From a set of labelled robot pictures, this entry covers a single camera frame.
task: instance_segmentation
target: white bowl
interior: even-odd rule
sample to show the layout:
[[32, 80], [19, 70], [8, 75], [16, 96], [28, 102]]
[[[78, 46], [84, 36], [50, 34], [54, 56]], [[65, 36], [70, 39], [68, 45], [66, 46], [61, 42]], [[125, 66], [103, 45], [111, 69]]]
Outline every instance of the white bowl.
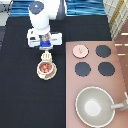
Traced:
[[114, 118], [115, 109], [111, 96], [99, 87], [87, 87], [76, 98], [76, 112], [79, 118], [91, 127], [105, 127]]

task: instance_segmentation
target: bowl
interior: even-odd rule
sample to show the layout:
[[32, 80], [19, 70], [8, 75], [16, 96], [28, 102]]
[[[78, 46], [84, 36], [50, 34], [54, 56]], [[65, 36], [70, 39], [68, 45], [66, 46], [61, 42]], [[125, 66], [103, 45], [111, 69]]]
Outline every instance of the bowl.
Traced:
[[76, 98], [76, 112], [88, 126], [105, 127], [114, 118], [115, 109], [112, 97], [99, 87], [87, 87], [80, 91]]

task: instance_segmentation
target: mug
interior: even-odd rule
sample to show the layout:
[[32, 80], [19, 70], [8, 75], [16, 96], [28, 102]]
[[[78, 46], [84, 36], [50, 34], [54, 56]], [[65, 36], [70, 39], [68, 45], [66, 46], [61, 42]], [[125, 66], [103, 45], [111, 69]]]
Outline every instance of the mug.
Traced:
[[41, 61], [37, 66], [37, 74], [41, 79], [50, 78], [54, 74], [54, 64], [52, 62]]

